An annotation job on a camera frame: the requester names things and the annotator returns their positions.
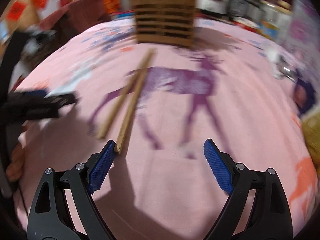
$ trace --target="wooden box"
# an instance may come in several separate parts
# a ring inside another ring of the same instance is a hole
[[[138,42],[191,47],[196,0],[131,0]]]

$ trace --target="cable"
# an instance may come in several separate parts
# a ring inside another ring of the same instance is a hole
[[[21,190],[21,188],[20,188],[20,184],[18,184],[18,189],[19,189],[19,191],[20,191],[20,195],[21,195],[21,198],[22,198],[22,204],[23,204],[24,210],[26,211],[27,217],[29,218],[29,214],[28,214],[26,202],[25,202],[25,200],[24,200],[24,197],[23,197],[23,194],[22,194],[22,190]]]

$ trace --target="chopstick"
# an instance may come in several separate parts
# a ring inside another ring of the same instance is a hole
[[[155,53],[156,53],[156,51],[154,49],[149,49],[148,50],[148,52],[144,56],[143,60],[140,62],[137,71],[130,78],[128,84],[121,90],[120,96],[118,98],[118,101],[116,102],[115,106],[111,110],[111,113],[106,118],[105,123],[100,128],[100,131],[97,134],[97,139],[104,139],[107,136],[107,134],[109,133],[109,130],[111,128],[111,125],[112,125],[114,119],[116,118],[116,115],[120,111],[120,109],[121,109],[121,107],[123,105],[123,102],[126,99],[130,89],[132,88],[133,84],[138,80],[136,85],[135,85],[135,87],[134,87],[134,95],[133,95],[132,100],[130,102],[127,114],[126,114],[126,116],[124,118],[124,121],[122,123],[121,129],[120,129],[120,132],[119,132],[119,136],[118,136],[118,140],[117,140],[117,143],[119,141],[119,144],[120,144],[118,146],[118,149],[122,149],[123,142],[125,140],[125,136],[126,136],[127,131],[128,131],[128,126],[129,126],[128,124],[130,123],[130,119],[133,116],[133,113],[134,113],[134,110],[135,110],[135,106],[136,106],[136,104],[138,102],[138,98],[139,98],[140,92],[141,92],[142,87],[143,87],[144,79],[145,79],[145,77],[147,75],[147,68],[148,68],[149,63],[150,63],[150,61],[151,61],[151,59],[152,59],[152,57],[154,56]]]

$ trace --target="pink tablecloth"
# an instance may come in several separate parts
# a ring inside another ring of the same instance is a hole
[[[21,180],[27,206],[47,167],[63,171],[100,152],[106,141],[97,141],[94,132],[152,47],[158,53],[140,97],[127,155],[116,158],[93,195],[114,235],[166,240],[206,235],[227,199],[203,155],[208,138],[249,169],[276,169],[296,234],[314,206],[317,178],[291,99],[294,84],[272,76],[261,49],[266,40],[235,26],[197,20],[195,51],[135,44],[132,37],[108,43],[132,23],[90,28],[21,84],[60,93],[75,90],[81,98],[74,108],[62,109],[60,119],[34,122],[27,132]],[[116,140],[123,117],[124,110],[108,139]],[[250,193],[237,231],[246,224],[253,196]],[[15,197],[26,227],[20,196]],[[84,232],[70,192],[68,201],[76,228]]]

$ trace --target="purple deer print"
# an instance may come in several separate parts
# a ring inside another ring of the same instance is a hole
[[[214,106],[210,105],[208,97],[216,93],[216,75],[214,71],[219,71],[225,74],[224,71],[219,69],[217,65],[219,61],[215,61],[213,56],[210,56],[204,52],[193,50],[187,51],[183,49],[175,48],[174,52],[181,56],[188,57],[192,61],[198,62],[200,70],[185,70],[185,69],[171,69],[162,66],[150,67],[148,70],[148,76],[144,88],[141,92],[139,102],[136,109],[136,116],[139,125],[142,128],[144,136],[152,143],[153,149],[162,149],[162,144],[157,138],[156,134],[152,131],[148,124],[146,114],[144,110],[146,103],[153,91],[165,90],[179,95],[192,95],[191,109],[185,118],[184,131],[181,144],[188,143],[190,141],[190,130],[193,121],[193,116],[199,106],[204,106],[211,117],[212,126],[216,128],[220,135],[221,142],[224,149],[231,153],[228,140],[224,135],[223,129],[220,124],[220,120],[217,117]],[[121,89],[108,93],[102,100],[101,104],[95,109],[91,118],[89,119],[89,132],[94,132],[94,121],[102,109],[113,98],[120,95]]]

